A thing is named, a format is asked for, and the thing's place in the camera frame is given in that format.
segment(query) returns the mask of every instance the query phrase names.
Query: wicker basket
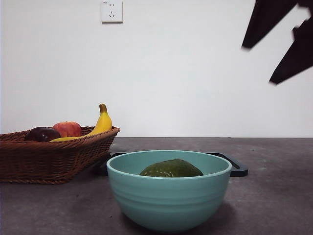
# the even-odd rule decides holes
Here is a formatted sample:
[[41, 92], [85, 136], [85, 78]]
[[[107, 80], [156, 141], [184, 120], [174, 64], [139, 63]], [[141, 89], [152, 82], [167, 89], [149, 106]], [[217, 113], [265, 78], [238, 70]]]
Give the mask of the wicker basket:
[[64, 184], [107, 154], [120, 129], [64, 142], [24, 141], [28, 131], [0, 135], [0, 182]]

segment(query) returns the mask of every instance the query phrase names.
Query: black tray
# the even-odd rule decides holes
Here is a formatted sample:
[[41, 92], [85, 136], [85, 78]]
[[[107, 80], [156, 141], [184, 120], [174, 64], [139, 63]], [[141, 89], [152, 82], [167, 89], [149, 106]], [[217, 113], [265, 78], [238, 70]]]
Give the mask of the black tray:
[[[104, 156], [93, 168], [93, 172], [97, 175], [104, 175], [107, 176], [108, 172], [107, 172], [107, 166], [106, 163], [108, 161], [108, 159], [113, 158], [115, 156], [124, 154], [127, 152], [119, 152], [119, 153], [110, 153], [109, 155]], [[240, 163], [239, 161], [225, 156], [222, 153], [207, 153], [207, 154], [212, 154], [221, 158], [224, 158], [226, 160], [228, 160], [231, 164], [232, 164], [232, 169], [230, 172], [230, 177], [243, 177], [248, 175], [248, 167], [242, 163]]]

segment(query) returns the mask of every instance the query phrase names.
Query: teal bowl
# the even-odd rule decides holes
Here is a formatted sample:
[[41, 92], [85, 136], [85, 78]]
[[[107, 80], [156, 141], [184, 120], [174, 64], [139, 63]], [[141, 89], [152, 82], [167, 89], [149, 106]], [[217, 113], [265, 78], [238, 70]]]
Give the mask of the teal bowl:
[[[203, 176], [141, 176], [147, 166], [183, 159]], [[223, 201], [231, 163], [215, 155], [180, 150], [122, 154], [107, 162], [110, 187], [122, 212], [135, 223], [158, 232], [182, 232], [205, 222]]]

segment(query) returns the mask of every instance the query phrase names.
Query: basket rim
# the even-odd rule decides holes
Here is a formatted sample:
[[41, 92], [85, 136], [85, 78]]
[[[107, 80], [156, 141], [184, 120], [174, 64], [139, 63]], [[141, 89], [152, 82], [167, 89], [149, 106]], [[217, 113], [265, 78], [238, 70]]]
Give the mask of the basket rim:
[[[19, 132], [12, 132], [12, 133], [7, 133], [7, 134], [0, 134], [1, 136], [4, 135], [14, 135], [14, 134], [18, 134], [21, 132], [25, 132], [25, 131], [19, 131]], [[65, 145], [72, 145], [77, 146], [80, 144], [88, 144], [90, 142], [94, 142], [97, 140], [101, 140], [104, 138], [109, 138], [112, 136], [115, 136], [118, 132], [120, 132], [120, 128], [112, 126], [111, 130], [102, 132], [102, 133], [98, 133], [92, 136], [85, 136], [79, 139], [73, 139], [73, 140], [68, 140], [68, 141], [53, 141], [53, 142], [37, 142], [37, 141], [24, 141], [24, 140], [20, 140], [20, 141], [1, 141], [0, 140], [0, 146], [4, 145], [4, 144], [23, 144], [23, 145], [28, 145], [28, 146], [65, 146]]]

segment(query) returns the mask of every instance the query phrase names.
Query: banana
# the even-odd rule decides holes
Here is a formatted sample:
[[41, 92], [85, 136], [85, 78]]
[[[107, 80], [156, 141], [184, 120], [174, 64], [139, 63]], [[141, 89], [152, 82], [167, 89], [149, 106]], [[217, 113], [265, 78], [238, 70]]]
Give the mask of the banana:
[[108, 131], [112, 129], [112, 120], [110, 116], [108, 115], [107, 107], [105, 104], [100, 104], [100, 117], [98, 118], [98, 121], [94, 127], [94, 129], [89, 132], [86, 135], [78, 136], [78, 137], [61, 137], [57, 139], [53, 139], [50, 142], [56, 142], [56, 141], [70, 141], [75, 139], [80, 139], [86, 136], [92, 136], [96, 134], [100, 134], [102, 132]]

